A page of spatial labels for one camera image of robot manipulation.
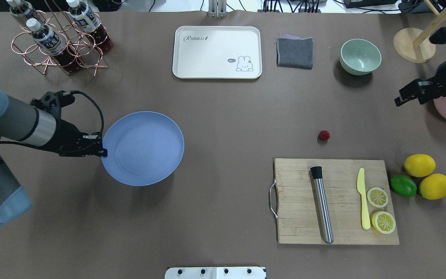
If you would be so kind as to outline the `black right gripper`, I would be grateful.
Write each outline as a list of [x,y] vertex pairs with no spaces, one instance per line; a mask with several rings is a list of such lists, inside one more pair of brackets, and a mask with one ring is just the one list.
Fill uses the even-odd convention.
[[416,78],[399,90],[395,104],[400,107],[411,100],[418,100],[423,105],[440,97],[446,97],[446,74],[436,74],[426,81]]

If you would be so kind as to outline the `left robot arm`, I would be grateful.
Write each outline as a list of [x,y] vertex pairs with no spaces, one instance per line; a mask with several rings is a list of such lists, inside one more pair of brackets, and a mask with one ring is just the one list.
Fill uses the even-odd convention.
[[[13,146],[54,153],[60,157],[107,157],[103,131],[86,133],[62,118],[62,110],[77,96],[85,97],[104,116],[94,100],[77,90],[48,91],[40,98],[23,102],[0,90],[0,148]],[[18,218],[32,206],[26,189],[16,178],[0,152],[0,227]]]

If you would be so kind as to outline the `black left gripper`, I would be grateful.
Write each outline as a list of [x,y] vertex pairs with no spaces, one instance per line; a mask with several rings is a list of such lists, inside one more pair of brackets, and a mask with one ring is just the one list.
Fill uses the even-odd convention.
[[31,106],[40,109],[54,117],[56,129],[51,140],[39,148],[43,151],[57,153],[60,157],[85,157],[95,155],[97,157],[107,157],[108,151],[103,148],[103,130],[87,134],[81,132],[76,125],[71,124],[61,118],[62,108],[71,105],[75,101],[75,95],[83,95],[98,110],[102,118],[103,113],[97,103],[86,93],[78,90],[71,91],[48,91],[40,99],[32,99]]

